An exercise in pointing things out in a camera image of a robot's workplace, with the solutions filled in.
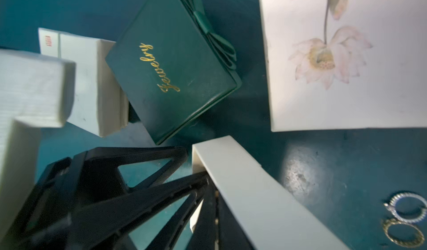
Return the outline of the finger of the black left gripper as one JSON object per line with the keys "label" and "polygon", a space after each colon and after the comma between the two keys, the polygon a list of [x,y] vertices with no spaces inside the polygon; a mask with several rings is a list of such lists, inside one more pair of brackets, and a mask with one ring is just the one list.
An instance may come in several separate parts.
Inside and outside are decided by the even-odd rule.
{"label": "finger of the black left gripper", "polygon": [[[99,147],[52,163],[1,241],[1,248],[66,250],[72,219],[83,207],[171,182],[169,177],[187,158],[183,147]],[[166,164],[133,187],[125,183],[119,170],[161,159]],[[116,232],[91,250],[133,250],[131,232]]]}
{"label": "finger of the black left gripper", "polygon": [[129,234],[169,204],[201,190],[208,179],[200,172],[83,207],[72,219],[65,249],[90,250],[116,232]]}

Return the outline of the white lift-off lid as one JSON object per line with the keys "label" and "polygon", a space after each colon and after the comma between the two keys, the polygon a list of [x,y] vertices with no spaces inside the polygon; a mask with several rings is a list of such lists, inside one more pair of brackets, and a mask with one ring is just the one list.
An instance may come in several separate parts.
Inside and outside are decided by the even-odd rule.
{"label": "white lift-off lid", "polygon": [[129,123],[129,100],[105,58],[114,41],[38,29],[40,52],[75,62],[75,98],[68,122],[99,137]]}

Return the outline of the cream flower box base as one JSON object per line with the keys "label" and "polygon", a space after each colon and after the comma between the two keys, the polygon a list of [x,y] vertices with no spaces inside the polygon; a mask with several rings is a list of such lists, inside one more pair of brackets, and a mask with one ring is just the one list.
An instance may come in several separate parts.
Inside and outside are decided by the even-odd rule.
{"label": "cream flower box base", "polygon": [[232,136],[194,144],[192,169],[209,174],[255,249],[347,249]]}

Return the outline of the green jewelry box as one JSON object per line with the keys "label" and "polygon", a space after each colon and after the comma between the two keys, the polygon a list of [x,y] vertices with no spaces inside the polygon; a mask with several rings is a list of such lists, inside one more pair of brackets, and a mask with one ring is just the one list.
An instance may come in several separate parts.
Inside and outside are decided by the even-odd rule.
{"label": "green jewelry box", "polygon": [[235,48],[202,0],[146,0],[106,62],[155,144],[241,86]]}

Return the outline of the cream flower print box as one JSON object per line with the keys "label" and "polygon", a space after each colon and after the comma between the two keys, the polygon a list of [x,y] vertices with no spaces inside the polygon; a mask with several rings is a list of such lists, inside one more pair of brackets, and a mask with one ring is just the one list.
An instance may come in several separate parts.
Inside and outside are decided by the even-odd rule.
{"label": "cream flower print box", "polygon": [[259,0],[273,132],[427,125],[427,0]]}

